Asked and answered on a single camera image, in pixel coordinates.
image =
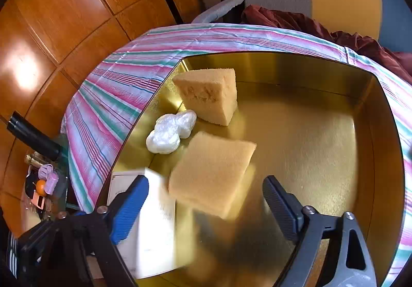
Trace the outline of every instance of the black handle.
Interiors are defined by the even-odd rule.
[[[33,150],[52,161],[55,161],[60,155],[61,146],[30,124],[16,111],[7,124],[7,130]]]
[[[312,206],[302,207],[274,176],[263,181],[263,196],[284,237],[296,243],[273,287],[305,286],[322,239],[329,239],[329,245],[317,287],[376,287],[372,259],[351,212],[337,217],[322,215]]]

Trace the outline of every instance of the brass object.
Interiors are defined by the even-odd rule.
[[[34,166],[35,168],[40,168],[43,165],[47,164],[47,161],[43,159],[43,156],[37,152],[33,152],[32,154],[27,154],[24,157],[24,162],[26,164]]]
[[[193,211],[194,259],[161,277],[182,287],[271,287],[293,250],[262,197],[262,180],[273,174],[303,205],[323,214],[355,214],[381,284],[398,246],[405,185],[391,109],[370,72],[287,53],[187,57],[146,107],[113,171],[149,167],[170,174],[190,137],[169,155],[149,153],[145,139],[159,116],[184,110],[171,78],[202,68],[235,69],[238,109],[228,127],[198,120],[191,137],[203,130],[257,143],[251,160],[254,174],[236,219]],[[176,225],[182,209],[177,204]],[[322,244],[315,270],[324,258],[327,242]],[[159,277],[142,283],[159,286],[156,281]],[[311,275],[309,285],[315,282]]]

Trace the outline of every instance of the small orange fruit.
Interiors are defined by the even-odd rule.
[[[40,196],[46,196],[46,192],[45,192],[45,185],[46,185],[46,181],[45,180],[39,180],[36,183],[36,192],[38,195]]]

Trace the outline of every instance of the pink spool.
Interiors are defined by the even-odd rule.
[[[57,185],[57,182],[58,182],[58,175],[55,172],[50,173],[46,180],[45,192],[49,195],[53,194],[53,191]]]

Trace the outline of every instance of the table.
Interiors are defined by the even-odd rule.
[[[349,48],[291,30],[232,24],[158,28],[100,63],[67,107],[62,132],[69,139],[70,177],[80,207],[91,212],[133,125],[172,71],[187,56],[213,52],[280,51],[336,60],[373,72],[395,118],[405,169],[405,224],[387,287],[412,252],[412,87]]]

